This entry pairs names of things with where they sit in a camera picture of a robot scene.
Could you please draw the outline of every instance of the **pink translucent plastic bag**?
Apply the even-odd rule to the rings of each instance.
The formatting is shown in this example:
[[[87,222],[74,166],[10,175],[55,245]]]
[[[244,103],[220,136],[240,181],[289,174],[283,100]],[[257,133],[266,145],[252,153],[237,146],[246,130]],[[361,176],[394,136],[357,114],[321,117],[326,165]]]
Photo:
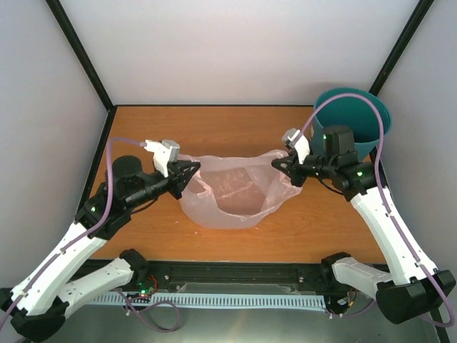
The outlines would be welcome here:
[[[180,156],[199,161],[180,200],[184,213],[209,229],[244,229],[257,225],[301,188],[274,169],[271,161],[287,153],[273,150],[258,157]]]

